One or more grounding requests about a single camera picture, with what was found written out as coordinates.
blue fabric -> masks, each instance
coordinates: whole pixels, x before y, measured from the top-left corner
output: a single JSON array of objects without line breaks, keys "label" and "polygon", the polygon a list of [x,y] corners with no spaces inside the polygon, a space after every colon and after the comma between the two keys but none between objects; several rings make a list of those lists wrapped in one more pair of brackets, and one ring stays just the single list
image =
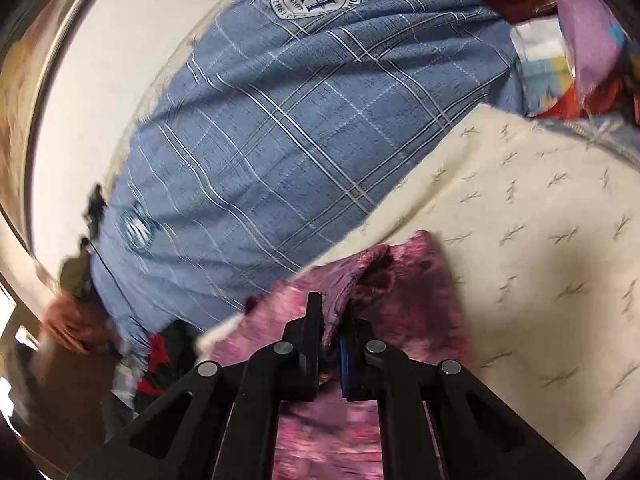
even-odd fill
[{"label": "blue fabric", "polygon": [[239,0],[131,141],[92,259],[120,333],[206,330],[359,225],[476,104],[522,112],[478,0]]},{"label": "blue fabric", "polygon": [[615,155],[640,171],[640,128],[625,121],[619,113],[593,116],[589,119],[536,121],[554,132],[587,140]]}]

metal pin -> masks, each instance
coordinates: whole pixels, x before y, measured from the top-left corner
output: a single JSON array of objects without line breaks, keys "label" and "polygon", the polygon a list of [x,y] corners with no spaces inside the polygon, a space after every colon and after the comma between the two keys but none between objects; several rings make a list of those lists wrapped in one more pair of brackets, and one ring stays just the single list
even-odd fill
[{"label": "metal pin", "polygon": [[206,361],[198,366],[198,373],[203,377],[211,377],[218,373],[218,365],[211,361]]},{"label": "metal pin", "polygon": [[287,355],[293,352],[293,345],[289,341],[278,341],[273,345],[273,351],[276,354]]},{"label": "metal pin", "polygon": [[462,370],[462,366],[460,366],[460,363],[458,361],[453,361],[453,360],[447,360],[444,361],[440,367],[442,368],[442,371],[446,374],[449,375],[455,375],[457,374],[460,370]]},{"label": "metal pin", "polygon": [[386,349],[386,344],[384,341],[380,341],[380,339],[372,339],[367,343],[367,351],[372,354],[379,354],[380,352],[384,352]]}]

cream fabric with pattern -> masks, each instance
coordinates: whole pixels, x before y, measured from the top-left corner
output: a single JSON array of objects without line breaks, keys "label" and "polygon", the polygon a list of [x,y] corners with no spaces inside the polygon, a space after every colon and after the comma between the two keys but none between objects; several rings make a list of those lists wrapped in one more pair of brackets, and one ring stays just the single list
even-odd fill
[{"label": "cream fabric with pattern", "polygon": [[472,371],[587,475],[640,429],[640,174],[486,105],[314,265],[439,236]]}]

white wall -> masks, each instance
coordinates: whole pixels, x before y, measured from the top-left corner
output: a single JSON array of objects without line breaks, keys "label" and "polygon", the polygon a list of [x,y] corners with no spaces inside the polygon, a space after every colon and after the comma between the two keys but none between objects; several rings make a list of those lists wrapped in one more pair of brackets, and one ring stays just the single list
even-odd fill
[{"label": "white wall", "polygon": [[34,158],[34,254],[52,275],[76,251],[86,197],[145,90],[218,1],[97,0],[87,13],[52,84]]}]

orange cloth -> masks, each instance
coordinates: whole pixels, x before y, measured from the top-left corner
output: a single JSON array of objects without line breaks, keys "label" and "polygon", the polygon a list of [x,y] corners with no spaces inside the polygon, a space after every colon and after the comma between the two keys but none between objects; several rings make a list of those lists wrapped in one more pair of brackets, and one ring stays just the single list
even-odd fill
[{"label": "orange cloth", "polygon": [[61,291],[47,307],[41,330],[63,347],[79,354],[100,354],[109,350],[109,316],[97,298],[79,301]]},{"label": "orange cloth", "polygon": [[570,121],[580,117],[605,114],[611,109],[621,90],[622,83],[619,79],[605,81],[586,97],[583,104],[580,104],[575,93],[575,84],[572,84],[556,104],[546,112],[536,115],[535,118],[556,117],[562,121]]}]

